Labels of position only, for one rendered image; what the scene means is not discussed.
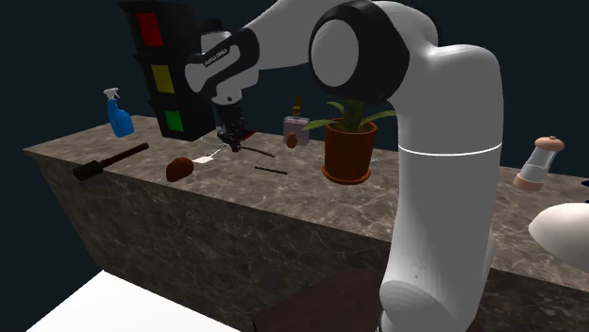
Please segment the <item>dark thin stick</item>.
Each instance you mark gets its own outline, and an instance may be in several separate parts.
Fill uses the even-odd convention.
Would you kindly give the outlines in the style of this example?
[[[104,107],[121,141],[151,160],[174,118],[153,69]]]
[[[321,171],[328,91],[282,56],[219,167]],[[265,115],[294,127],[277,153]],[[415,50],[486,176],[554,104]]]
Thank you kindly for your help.
[[[241,149],[248,150],[248,151],[252,151],[252,152],[256,152],[256,153],[260,153],[260,154],[262,154],[262,155],[265,155],[265,156],[268,156],[268,157],[270,157],[270,158],[275,158],[275,157],[276,157],[276,155],[274,155],[274,154],[272,154],[272,153],[269,153],[269,152],[264,152],[264,151],[262,151],[262,150],[260,150],[260,149],[256,149],[256,148],[251,148],[251,147],[241,146]]]

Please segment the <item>white bowl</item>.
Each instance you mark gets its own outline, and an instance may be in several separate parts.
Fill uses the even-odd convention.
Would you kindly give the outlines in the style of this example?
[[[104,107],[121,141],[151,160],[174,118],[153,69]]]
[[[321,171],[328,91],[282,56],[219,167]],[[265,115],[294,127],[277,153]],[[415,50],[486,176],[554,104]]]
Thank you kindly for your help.
[[[589,273],[589,204],[564,203],[541,211],[529,233],[564,263]]]

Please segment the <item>brown bread loaf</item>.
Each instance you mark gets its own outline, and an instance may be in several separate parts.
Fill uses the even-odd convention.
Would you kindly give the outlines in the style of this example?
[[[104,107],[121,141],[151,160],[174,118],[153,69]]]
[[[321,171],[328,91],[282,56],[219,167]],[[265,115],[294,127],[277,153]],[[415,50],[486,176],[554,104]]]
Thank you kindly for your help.
[[[194,171],[194,163],[185,157],[175,158],[166,167],[166,180],[177,182]]]

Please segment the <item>potted plant in brown pot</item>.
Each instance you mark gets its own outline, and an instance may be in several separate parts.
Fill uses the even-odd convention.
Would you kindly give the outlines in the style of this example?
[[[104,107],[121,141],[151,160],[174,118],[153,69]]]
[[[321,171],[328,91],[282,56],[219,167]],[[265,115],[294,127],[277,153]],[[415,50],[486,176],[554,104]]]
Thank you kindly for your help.
[[[308,122],[302,131],[323,127],[325,129],[325,153],[322,173],[337,184],[358,185],[369,178],[369,165],[375,145],[378,127],[375,120],[395,117],[394,109],[364,116],[366,104],[348,100],[345,105],[328,101],[335,107],[339,118]]]

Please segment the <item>pepper mill with pink ends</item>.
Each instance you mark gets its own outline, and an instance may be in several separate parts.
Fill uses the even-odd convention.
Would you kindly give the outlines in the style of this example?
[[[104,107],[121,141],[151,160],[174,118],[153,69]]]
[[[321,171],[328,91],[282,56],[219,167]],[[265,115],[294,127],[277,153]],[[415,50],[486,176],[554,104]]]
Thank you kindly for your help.
[[[564,143],[555,136],[541,137],[534,142],[534,150],[513,180],[524,191],[539,191],[556,155],[564,150]]]

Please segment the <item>blue spray bottle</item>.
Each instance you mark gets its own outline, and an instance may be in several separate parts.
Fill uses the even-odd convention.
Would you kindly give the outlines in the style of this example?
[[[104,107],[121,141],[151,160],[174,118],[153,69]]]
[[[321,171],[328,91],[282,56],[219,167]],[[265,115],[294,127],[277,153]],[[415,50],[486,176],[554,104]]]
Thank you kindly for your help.
[[[119,109],[116,98],[118,97],[118,88],[103,90],[108,98],[108,118],[114,135],[118,138],[130,135],[134,132],[134,126],[130,115]]]

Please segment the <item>pale perfume bottle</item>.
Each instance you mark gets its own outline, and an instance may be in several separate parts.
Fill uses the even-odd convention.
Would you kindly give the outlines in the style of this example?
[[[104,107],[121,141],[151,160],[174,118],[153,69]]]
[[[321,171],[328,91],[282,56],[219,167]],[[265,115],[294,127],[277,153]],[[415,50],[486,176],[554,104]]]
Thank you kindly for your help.
[[[294,132],[297,136],[297,146],[306,146],[310,141],[310,132],[304,130],[304,127],[310,122],[309,118],[301,116],[302,99],[298,96],[294,98],[293,113],[283,120],[283,142],[286,144],[287,136]]]

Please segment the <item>black toy traffic light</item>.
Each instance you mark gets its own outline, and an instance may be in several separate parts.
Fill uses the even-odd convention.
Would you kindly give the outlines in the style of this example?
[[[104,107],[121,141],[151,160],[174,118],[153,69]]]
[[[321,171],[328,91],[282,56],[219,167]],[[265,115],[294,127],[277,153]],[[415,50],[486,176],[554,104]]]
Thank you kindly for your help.
[[[198,19],[188,4],[159,0],[124,1],[126,15],[164,138],[195,141],[215,129],[211,101],[193,92],[184,68],[188,57],[201,51],[201,36],[219,31],[218,19]]]

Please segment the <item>black hammer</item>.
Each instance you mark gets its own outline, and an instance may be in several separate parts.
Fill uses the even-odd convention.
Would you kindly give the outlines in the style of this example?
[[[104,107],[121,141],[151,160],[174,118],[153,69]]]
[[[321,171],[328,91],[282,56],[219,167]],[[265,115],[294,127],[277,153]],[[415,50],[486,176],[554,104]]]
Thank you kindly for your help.
[[[149,144],[147,142],[141,143],[133,148],[125,150],[117,155],[114,155],[110,158],[105,158],[101,161],[93,160],[88,162],[84,165],[80,165],[73,169],[73,175],[79,181],[85,181],[97,174],[101,174],[105,168],[109,167],[113,163],[121,161],[125,158],[129,158],[135,154],[138,154],[146,149],[149,148]]]

